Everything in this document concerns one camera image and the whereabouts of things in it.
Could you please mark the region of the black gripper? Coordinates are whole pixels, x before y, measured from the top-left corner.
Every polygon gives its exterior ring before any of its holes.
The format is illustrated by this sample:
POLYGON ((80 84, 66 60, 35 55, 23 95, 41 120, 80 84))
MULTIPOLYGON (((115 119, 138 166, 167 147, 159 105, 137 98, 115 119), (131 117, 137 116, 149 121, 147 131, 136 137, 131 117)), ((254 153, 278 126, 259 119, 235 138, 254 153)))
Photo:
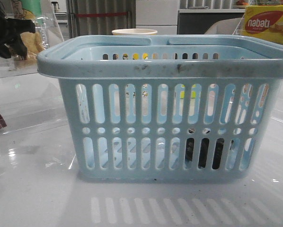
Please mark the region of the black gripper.
POLYGON ((0 8, 0 57, 9 59, 17 56, 27 58, 27 48, 16 34, 35 33, 35 24, 30 19, 9 18, 0 8))

